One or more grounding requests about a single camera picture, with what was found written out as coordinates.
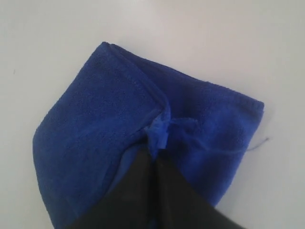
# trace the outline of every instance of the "white surface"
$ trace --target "white surface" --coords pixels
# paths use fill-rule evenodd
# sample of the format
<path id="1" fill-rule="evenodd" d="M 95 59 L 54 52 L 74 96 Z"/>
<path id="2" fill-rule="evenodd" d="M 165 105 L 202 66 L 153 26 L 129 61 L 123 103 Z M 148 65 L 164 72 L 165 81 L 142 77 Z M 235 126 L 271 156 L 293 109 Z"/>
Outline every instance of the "white surface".
<path id="1" fill-rule="evenodd" d="M 102 42 L 265 102 L 218 206 L 248 229 L 305 227 L 305 1 L 0 0 L 0 228 L 52 228 L 35 128 Z"/>

